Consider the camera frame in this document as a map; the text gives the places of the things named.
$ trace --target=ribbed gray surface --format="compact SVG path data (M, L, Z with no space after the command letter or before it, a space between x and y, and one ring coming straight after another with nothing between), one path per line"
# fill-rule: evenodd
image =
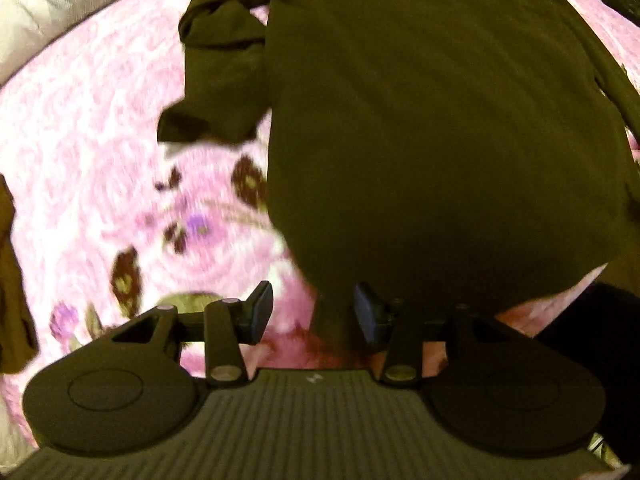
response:
M573 480L608 470L587 450L499 458L446 433L417 392L368 370L261 370L214 391L200 415L155 448L113 459L43 449L12 480Z

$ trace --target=pink floral bedsheet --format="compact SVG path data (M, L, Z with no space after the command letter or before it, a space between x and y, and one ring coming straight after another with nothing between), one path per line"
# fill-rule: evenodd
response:
M637 83L638 29L599 0L569 1ZM177 23L188 2L120 0L0 90L0 172L16 199L12 241L42 348L0 386L34 445L21 407L28 381L176 292L245 298L267 279L274 311L263 343L242 348L248 367L342 364L308 336L314 292L264 209L269 117L237 150L197 145L168 158L156 143L159 113L181 97ZM557 314L540 313L538 325ZM181 364L202 375L202 347Z

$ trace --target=brown leaf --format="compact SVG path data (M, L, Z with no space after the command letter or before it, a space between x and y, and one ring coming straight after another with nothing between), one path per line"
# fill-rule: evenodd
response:
M177 237L175 237L174 250L176 254L184 254L187 249L187 231L180 229Z
M138 315L142 279L138 267L138 252L134 247L116 256L111 269L111 291L118 300L123 316L133 319Z
M164 241L169 243L175 237L175 231L178 228L178 224L176 222L172 223L167 229L164 230Z
M242 202L262 212L266 210L267 180L248 155L241 156L236 162L231 174L231 185Z
M174 166L171 170L171 175L169 176L169 189L176 189L180 186L181 181L182 175L180 174L180 171L178 171L178 168Z
M92 340L98 339L104 332L102 323L100 322L100 316L98 316L98 313L95 311L93 303L90 303L86 308L84 325Z

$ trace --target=white logo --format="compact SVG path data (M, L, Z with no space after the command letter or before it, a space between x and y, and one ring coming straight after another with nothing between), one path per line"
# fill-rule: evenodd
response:
M318 381L322 381L323 379L324 377L322 377L322 375L320 375L319 373L309 375L309 377L306 378L307 381L313 384L316 384Z

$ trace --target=pink fabric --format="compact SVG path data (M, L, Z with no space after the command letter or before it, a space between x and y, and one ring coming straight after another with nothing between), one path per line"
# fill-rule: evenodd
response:
M599 0L569 1L637 84L638 29ZM1 386L32 442L20 404L27 382L174 292L245 298L270 280L273 316L263 343L242 349L248 367L344 365L308 336L314 293L261 209L269 118L260 141L238 150L200 145L166 160L156 143L160 111L181 97L177 23L188 2L120 0L0 90L0 172L15 196L12 241L42 346ZM158 190L162 183L173 189ZM547 303L520 307L507 321L533 335L566 306ZM201 375L201 348L187 350L182 364Z

